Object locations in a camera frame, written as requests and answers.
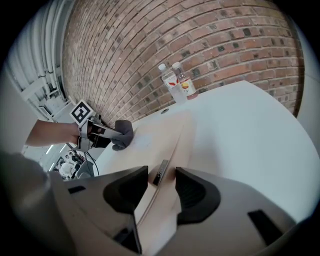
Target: bottle label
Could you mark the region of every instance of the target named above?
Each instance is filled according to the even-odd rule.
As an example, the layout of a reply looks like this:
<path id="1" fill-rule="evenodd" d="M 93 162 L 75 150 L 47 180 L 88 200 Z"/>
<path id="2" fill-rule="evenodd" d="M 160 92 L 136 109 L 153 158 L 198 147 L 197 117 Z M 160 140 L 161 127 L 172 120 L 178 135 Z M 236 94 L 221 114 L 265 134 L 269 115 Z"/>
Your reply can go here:
<path id="1" fill-rule="evenodd" d="M 187 79 L 181 83 L 181 86 L 187 96 L 190 96 L 196 92 L 195 86 L 191 79 Z"/>
<path id="2" fill-rule="evenodd" d="M 176 77 L 175 74 L 173 74 L 172 76 L 169 76 L 166 80 L 163 81 L 165 86 L 168 88 L 168 89 L 171 89 L 172 87 L 174 87 L 175 85 L 177 85 L 179 82 L 178 82 L 178 79 Z"/>

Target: white table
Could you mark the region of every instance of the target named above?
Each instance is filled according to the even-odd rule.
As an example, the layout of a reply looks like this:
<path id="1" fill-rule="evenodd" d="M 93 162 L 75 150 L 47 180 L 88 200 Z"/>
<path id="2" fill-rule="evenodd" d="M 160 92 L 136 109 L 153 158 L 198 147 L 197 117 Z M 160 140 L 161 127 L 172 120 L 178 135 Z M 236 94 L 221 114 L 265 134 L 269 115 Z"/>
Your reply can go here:
<path id="1" fill-rule="evenodd" d="M 312 214 L 320 193 L 320 159 L 296 118 L 268 93 L 240 81 L 171 105 L 133 123 L 191 110 L 197 122 L 188 168 L 248 184 L 297 222 Z M 97 159 L 100 175 L 116 152 Z"/>

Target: bottle cap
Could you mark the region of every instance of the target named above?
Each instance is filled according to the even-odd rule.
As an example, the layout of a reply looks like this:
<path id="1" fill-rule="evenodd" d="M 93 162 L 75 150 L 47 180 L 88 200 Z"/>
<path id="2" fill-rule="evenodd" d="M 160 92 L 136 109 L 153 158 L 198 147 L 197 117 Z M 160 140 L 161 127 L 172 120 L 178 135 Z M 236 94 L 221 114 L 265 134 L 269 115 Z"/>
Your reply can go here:
<path id="1" fill-rule="evenodd" d="M 176 62 L 176 63 L 174 63 L 174 64 L 172 65 L 172 67 L 173 67 L 174 69 L 177 69 L 177 68 L 181 67 L 181 64 L 180 64 L 180 62 Z"/>
<path id="2" fill-rule="evenodd" d="M 162 63 L 158 66 L 158 69 L 160 69 L 161 71 L 164 71 L 167 69 L 166 64 Z"/>

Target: brick wall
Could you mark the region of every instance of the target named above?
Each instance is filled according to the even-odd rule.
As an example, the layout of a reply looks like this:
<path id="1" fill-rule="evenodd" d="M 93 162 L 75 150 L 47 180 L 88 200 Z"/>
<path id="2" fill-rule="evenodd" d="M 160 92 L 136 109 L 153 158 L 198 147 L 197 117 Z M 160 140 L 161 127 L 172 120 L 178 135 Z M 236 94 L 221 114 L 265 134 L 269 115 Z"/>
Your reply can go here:
<path id="1" fill-rule="evenodd" d="M 174 103 L 158 65 L 180 61 L 203 93 L 247 80 L 297 113 L 296 31 L 266 0 L 78 0 L 63 43 L 66 93 L 113 125 Z"/>

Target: plastic water bottle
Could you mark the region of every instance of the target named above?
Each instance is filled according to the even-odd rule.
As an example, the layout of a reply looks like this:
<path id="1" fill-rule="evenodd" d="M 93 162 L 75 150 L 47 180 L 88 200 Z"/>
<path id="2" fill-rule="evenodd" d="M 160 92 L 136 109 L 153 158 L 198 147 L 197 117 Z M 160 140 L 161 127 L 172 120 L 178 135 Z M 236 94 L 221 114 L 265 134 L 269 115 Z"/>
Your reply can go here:
<path id="1" fill-rule="evenodd" d="M 185 103 L 187 96 L 175 73 L 171 69 L 168 69 L 163 63 L 159 65 L 158 68 L 161 71 L 161 79 L 171 93 L 174 101 L 179 105 Z"/>
<path id="2" fill-rule="evenodd" d="M 181 63 L 176 62 L 172 65 L 174 74 L 176 75 L 176 78 L 178 78 L 178 82 L 181 84 L 186 98 L 188 100 L 192 100 L 198 96 L 198 93 L 195 89 L 194 83 L 192 82 L 190 76 L 186 75 L 184 72 Z"/>

